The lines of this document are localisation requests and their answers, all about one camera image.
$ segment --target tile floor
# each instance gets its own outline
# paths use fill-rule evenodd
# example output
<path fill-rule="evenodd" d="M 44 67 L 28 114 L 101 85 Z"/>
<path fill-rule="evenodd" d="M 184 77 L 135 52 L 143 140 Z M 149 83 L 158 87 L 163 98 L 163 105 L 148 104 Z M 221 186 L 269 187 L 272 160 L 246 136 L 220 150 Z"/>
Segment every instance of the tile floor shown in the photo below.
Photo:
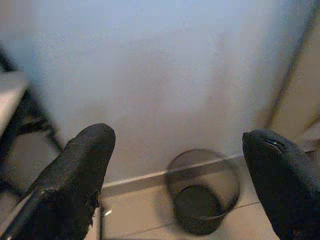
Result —
<path fill-rule="evenodd" d="M 205 176 L 219 184 L 218 173 Z M 103 218 L 103 239 L 158 240 L 278 240 L 256 195 L 248 169 L 242 168 L 242 193 L 235 209 L 212 234 L 195 237 L 175 224 L 173 207 L 164 186 L 102 199 L 112 213 Z"/>

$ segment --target white desk surface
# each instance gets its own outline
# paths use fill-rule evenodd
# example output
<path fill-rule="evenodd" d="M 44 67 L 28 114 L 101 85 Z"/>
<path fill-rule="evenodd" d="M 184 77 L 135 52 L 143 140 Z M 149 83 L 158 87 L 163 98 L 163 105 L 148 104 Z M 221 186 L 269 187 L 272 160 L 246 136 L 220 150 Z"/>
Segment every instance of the white desk surface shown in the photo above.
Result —
<path fill-rule="evenodd" d="M 23 72 L 0 72 L 0 136 L 22 99 L 28 81 Z"/>

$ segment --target white wall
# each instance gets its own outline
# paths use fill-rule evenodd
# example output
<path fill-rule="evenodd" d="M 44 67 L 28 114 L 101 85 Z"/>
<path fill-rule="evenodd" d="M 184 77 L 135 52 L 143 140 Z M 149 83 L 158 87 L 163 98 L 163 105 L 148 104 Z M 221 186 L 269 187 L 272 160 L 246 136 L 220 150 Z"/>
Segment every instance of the white wall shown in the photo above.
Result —
<path fill-rule="evenodd" d="M 190 148 L 242 154 L 316 3 L 290 2 L 33 0 L 32 24 L 2 38 L 65 141 L 97 122 L 115 129 L 112 182 Z"/>

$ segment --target beige floor tile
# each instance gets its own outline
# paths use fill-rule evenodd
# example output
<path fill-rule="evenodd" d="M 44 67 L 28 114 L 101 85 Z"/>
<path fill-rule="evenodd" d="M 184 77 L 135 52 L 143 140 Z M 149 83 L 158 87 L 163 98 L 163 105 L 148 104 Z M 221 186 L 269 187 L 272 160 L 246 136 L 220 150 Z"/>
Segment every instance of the beige floor tile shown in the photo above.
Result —
<path fill-rule="evenodd" d="M 242 193 L 237 207 L 257 203 L 255 188 L 247 168 L 241 171 Z M 204 176 L 205 180 L 223 188 L 225 180 L 220 173 Z M 188 186 L 193 181 L 183 182 Z M 103 220 L 105 238 L 129 236 L 158 228 L 175 221 L 171 199 L 164 186 L 156 186 L 102 199 L 102 205 L 112 213 Z"/>
<path fill-rule="evenodd" d="M 121 239 L 140 240 L 279 240 L 260 203 L 237 208 L 212 234 L 196 237 L 184 233 L 174 223 Z"/>

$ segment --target trash can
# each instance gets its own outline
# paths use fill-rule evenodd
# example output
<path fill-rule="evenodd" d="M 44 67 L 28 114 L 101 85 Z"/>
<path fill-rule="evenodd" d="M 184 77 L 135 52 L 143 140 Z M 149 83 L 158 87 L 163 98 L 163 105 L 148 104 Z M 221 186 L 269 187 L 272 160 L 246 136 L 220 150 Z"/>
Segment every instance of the trash can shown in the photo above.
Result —
<path fill-rule="evenodd" d="M 238 168 L 217 152 L 191 149 L 170 162 L 165 185 L 176 223 L 193 235 L 213 233 L 237 204 Z"/>

